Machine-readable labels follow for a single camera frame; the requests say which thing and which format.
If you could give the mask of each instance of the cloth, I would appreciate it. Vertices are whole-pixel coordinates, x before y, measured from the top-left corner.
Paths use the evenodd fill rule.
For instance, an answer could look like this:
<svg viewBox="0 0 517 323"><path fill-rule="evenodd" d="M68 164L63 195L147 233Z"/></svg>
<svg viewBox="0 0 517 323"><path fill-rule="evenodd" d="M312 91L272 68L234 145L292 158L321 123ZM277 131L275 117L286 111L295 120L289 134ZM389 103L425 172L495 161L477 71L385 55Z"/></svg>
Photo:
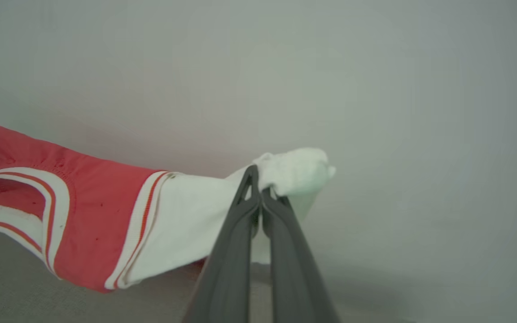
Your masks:
<svg viewBox="0 0 517 323"><path fill-rule="evenodd" d="M261 188L289 195L299 220L335 172L313 148L254 162ZM245 170L225 179L150 170L0 127L0 231L58 278L127 288L209 255ZM252 260L268 263L269 251L259 230Z"/></svg>

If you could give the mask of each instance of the red fabric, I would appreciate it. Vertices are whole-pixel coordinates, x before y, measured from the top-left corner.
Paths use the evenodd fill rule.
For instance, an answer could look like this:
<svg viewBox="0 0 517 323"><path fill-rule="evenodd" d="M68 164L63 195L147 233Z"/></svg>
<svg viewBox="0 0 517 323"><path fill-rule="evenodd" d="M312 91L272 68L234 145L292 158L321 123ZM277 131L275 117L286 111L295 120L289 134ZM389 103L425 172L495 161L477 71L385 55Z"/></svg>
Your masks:
<svg viewBox="0 0 517 323"><path fill-rule="evenodd" d="M98 159L0 127L0 169L29 167L66 182L69 216L55 257L60 278L107 292L139 189L154 172ZM45 200L27 184L0 179L0 205L41 217Z"/></svg>

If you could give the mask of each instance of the red stripe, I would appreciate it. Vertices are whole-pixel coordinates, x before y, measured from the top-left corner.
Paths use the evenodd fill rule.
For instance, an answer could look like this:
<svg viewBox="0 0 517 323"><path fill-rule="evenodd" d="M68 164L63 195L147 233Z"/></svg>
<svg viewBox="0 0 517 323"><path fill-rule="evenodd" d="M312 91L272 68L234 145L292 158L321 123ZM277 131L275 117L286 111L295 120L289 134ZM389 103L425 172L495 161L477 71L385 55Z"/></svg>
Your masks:
<svg viewBox="0 0 517 323"><path fill-rule="evenodd" d="M143 213L143 221L141 224L141 234L139 235L139 241L138 241L137 245L135 246L135 250L133 250L133 253L131 253L131 257L129 257L129 260L127 260L127 264L123 267L123 270L121 270L121 272L119 273L119 276L117 276L117 279L115 280L115 284L114 284L115 289L119 288L117 282L119 281L121 274L123 274L123 272L125 271L125 268L127 268L127 266L129 265L129 262L131 262L131 259L133 259L133 256L135 255L135 252L137 252L137 248L139 247L139 245L141 245L141 241L143 240L143 236L145 235L145 228L147 226L147 218L149 217L149 210L150 210L151 202L153 200L154 189L156 188L157 183L159 182L161 177L163 177L165 174L168 174L168 172L164 172L164 173L160 174L157 177L157 179L155 180L155 182L153 183L153 185L151 186L151 189L149 192L149 198L147 199L147 205L145 207L145 212Z"/></svg>
<svg viewBox="0 0 517 323"><path fill-rule="evenodd" d="M13 232L17 233L17 235L22 237L25 241L27 241L27 243L31 244L33 246L33 248L35 248L35 249L37 249L37 251L41 252L41 247L39 247L39 245L35 241L33 241L33 239L31 239L26 233L24 233L20 229L17 229L16 227L13 227L13 225L9 225L5 222L0 222L0 227L4 227L5 229L8 229L9 231L13 231Z"/></svg>
<svg viewBox="0 0 517 323"><path fill-rule="evenodd" d="M55 272L55 268L51 268L51 265L49 264L49 244L51 243L51 232L53 229L53 219L55 218L55 192L53 191L53 188L49 186L46 182L40 180L37 177L21 174L18 172L0 172L0 175L11 175L11 176L18 176L23 177L29 180L33 180L34 182L38 182L47 190L49 195L51 196L51 207L49 207L49 223L47 225L47 241L45 241L45 262L47 263L47 267L51 269L52 272Z"/></svg>

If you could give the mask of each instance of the white stripe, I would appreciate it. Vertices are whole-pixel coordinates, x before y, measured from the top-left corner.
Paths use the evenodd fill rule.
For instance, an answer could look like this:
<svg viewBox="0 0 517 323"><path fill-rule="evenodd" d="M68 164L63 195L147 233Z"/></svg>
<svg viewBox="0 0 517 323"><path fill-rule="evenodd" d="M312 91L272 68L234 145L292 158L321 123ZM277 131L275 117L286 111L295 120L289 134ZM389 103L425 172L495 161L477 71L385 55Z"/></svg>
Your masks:
<svg viewBox="0 0 517 323"><path fill-rule="evenodd" d="M0 206L0 222L6 223L22 231L30 237L39 247L41 247L41 227L42 223L37 216L25 213L20 210L12 209L11 207ZM6 227L0 227L0 232L8 235L13 240L20 243L27 250L31 251L37 258L43 260L43 255L33 245L28 243L22 236L13 232Z"/></svg>
<svg viewBox="0 0 517 323"><path fill-rule="evenodd" d="M47 236L49 234L47 228L49 224L49 212L51 207L51 196L49 195L49 192L47 192L47 190L43 186L41 186L41 184L39 184L38 182L34 182L33 180L13 175L0 175L0 178L11 179L16 180L18 182L30 184L31 186L39 190L39 192L41 192L41 194L43 194L43 196L45 197L46 203L45 210L43 213L43 239L41 240L41 251L44 255L48 255L48 269L51 272L53 272L53 274L55 274L55 256L57 255L57 250L59 249L59 245L61 244L61 239L63 238L63 231L65 230L67 217L69 215L70 196L67 185L59 176L51 172L36 170L34 168L10 167L0 169L0 173L2 172L17 172L20 174L33 176L49 185L55 193L55 216L51 231L51 243L49 244L49 251L47 251L47 244L45 242L47 241Z"/></svg>
<svg viewBox="0 0 517 323"><path fill-rule="evenodd" d="M149 200L149 193L151 188L154 185L156 179L165 172L155 172L151 174L143 183L141 190L137 194L137 199L135 201L135 206L133 207L133 212L131 213L131 219L129 221L129 227L127 229L127 236L125 237L125 243L123 244L123 249L121 251L121 255L119 256L119 261L117 261L117 265L115 266L115 270L107 280L105 281L106 289L115 289L115 281L117 281L117 285L119 288L127 288L131 284L125 282L125 273L133 263L133 260L137 257L137 254L140 252L141 247L145 244L146 236L150 231L150 228L153 223L154 213L156 211L156 206L158 203L159 191L161 190L162 184L169 178L172 174L168 172L165 174L157 183L153 191L153 197L150 204L149 213L147 215L147 221L145 226L145 233L143 235L142 241L139 242L141 236L141 227L143 221L143 215L145 213L145 209L147 207L147 201Z"/></svg>

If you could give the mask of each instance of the plain background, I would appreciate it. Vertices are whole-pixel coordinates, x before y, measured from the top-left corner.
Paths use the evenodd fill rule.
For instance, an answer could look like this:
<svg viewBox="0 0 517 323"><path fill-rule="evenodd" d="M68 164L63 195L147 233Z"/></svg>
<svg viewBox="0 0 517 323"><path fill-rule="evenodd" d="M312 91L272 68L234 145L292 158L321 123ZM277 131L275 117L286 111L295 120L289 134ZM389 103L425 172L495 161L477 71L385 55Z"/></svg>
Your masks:
<svg viewBox="0 0 517 323"><path fill-rule="evenodd" d="M337 302L517 322L517 0L0 0L0 125L209 176L320 147Z"/></svg>

